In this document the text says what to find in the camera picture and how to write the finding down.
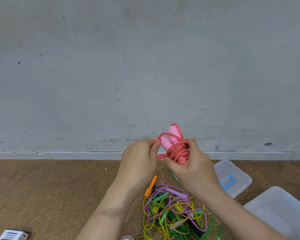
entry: person's left hand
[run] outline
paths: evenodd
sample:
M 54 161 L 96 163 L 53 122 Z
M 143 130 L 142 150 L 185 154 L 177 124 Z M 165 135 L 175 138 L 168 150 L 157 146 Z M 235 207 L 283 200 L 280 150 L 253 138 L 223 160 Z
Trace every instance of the person's left hand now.
M 157 167 L 156 155 L 159 143 L 145 139 L 128 145 L 123 152 L 115 182 L 136 197 L 145 191 L 153 179 Z

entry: forearm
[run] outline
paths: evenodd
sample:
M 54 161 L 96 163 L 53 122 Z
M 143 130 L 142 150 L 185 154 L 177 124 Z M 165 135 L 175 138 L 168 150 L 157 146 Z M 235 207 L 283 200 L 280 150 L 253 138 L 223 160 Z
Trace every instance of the forearm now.
M 287 240 L 272 227 L 261 221 L 223 190 L 199 196 L 206 206 L 226 225 L 238 240 Z
M 119 238 L 134 196 L 114 181 L 76 240 L 114 240 Z

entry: brown floor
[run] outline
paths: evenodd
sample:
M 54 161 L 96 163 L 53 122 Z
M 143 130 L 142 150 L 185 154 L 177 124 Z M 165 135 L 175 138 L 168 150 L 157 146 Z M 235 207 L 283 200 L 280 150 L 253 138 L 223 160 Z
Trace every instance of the brown floor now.
M 236 199 L 244 205 L 279 186 L 300 200 L 300 161 L 233 161 L 252 177 Z M 0 235 L 31 231 L 30 239 L 74 239 L 115 178 L 120 161 L 0 160 Z M 177 186 L 162 162 L 158 183 Z M 136 199 L 122 236 L 142 235 L 143 196 Z

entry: clear plastic bin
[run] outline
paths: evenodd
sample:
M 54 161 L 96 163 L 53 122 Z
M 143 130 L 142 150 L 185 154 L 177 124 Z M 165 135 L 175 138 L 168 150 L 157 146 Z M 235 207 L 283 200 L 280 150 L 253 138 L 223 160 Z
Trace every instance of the clear plastic bin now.
M 244 208 L 289 239 L 300 239 L 300 201 L 273 186 L 245 204 Z
M 231 161 L 219 161 L 214 165 L 214 169 L 221 186 L 232 198 L 237 197 L 252 183 L 251 177 Z

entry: blue handle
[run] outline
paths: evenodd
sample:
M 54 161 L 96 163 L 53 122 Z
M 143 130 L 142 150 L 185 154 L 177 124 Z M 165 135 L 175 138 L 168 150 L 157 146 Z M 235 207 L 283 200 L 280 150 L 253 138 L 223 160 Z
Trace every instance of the blue handle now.
M 225 185 L 225 186 L 223 186 L 223 185 L 221 184 L 221 182 L 219 181 L 221 187 L 222 187 L 224 190 L 228 189 L 231 185 L 233 185 L 233 184 L 236 182 L 236 179 L 235 179 L 234 177 L 232 177 L 230 174 L 228 174 L 228 177 L 229 177 L 230 179 L 232 179 L 232 181 L 231 181 L 230 183 L 228 183 L 227 185 Z

